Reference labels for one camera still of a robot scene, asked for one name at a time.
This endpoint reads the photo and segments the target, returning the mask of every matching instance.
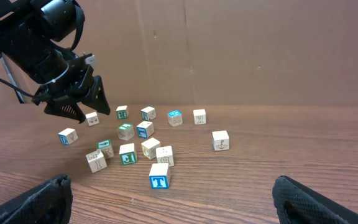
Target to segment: table surface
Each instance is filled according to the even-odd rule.
[[[72,223],[278,223],[272,187],[287,175],[358,213],[358,107],[155,106],[155,133],[171,145],[168,190],[152,190],[156,160],[143,156],[134,137],[118,139],[123,122],[138,125],[145,105],[129,105],[129,118],[85,122],[43,114],[35,105],[0,108],[0,204],[59,174],[72,179]],[[207,124],[194,125],[193,110],[206,109]],[[171,127],[167,112],[181,110]],[[57,134],[74,128],[79,139],[62,145]],[[212,132],[227,130],[230,150],[215,152]],[[111,139],[115,157],[92,174],[85,155]],[[122,166],[119,146],[135,143],[139,161]]]

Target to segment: brown cardboard backdrop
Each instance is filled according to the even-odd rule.
[[[78,2],[112,103],[358,105],[358,1]]]

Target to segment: white block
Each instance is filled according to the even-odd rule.
[[[154,125],[151,121],[143,121],[137,127],[137,135],[140,138],[149,138],[152,134],[154,134]]]
[[[66,128],[59,133],[59,138],[62,144],[71,144],[78,139],[78,136],[74,129]]]
[[[168,113],[168,122],[172,125],[172,127],[183,124],[183,120],[181,118],[181,112],[178,110],[174,110]]]
[[[128,141],[135,136],[134,127],[131,124],[123,124],[117,128],[118,138]]]
[[[102,151],[104,155],[104,158],[106,159],[114,157],[114,151],[112,150],[112,145],[110,140],[98,142],[96,145],[96,149],[100,149],[100,151]]]
[[[126,119],[129,116],[128,106],[119,106],[116,112],[118,119]]]
[[[91,168],[92,173],[95,173],[107,167],[103,153],[99,149],[86,155],[86,159],[88,160],[88,164]]]
[[[119,158],[124,166],[129,164],[135,164],[137,162],[135,144],[130,143],[120,146]]]
[[[96,59],[95,55],[92,55],[85,59],[85,64],[91,65],[92,68],[95,69],[98,66],[98,60]]]
[[[168,163],[170,167],[173,167],[173,152],[171,146],[158,147],[155,150],[158,163]]]
[[[155,150],[158,147],[161,147],[161,143],[155,138],[150,138],[149,140],[142,142],[143,155],[149,159],[154,159],[156,156]]]
[[[142,119],[145,121],[151,121],[157,117],[157,114],[155,113],[155,109],[152,108],[151,106],[143,108],[141,112],[142,112]]]
[[[215,151],[228,150],[230,148],[227,131],[214,131],[212,132],[212,138]]]
[[[87,114],[85,116],[86,116],[86,120],[88,121],[88,124],[90,126],[94,126],[95,124],[99,124],[99,118],[98,118],[98,114],[96,112]]]
[[[149,173],[152,189],[168,189],[171,181],[171,171],[167,163],[153,164]]]
[[[204,109],[193,110],[194,124],[206,124],[206,113]]]

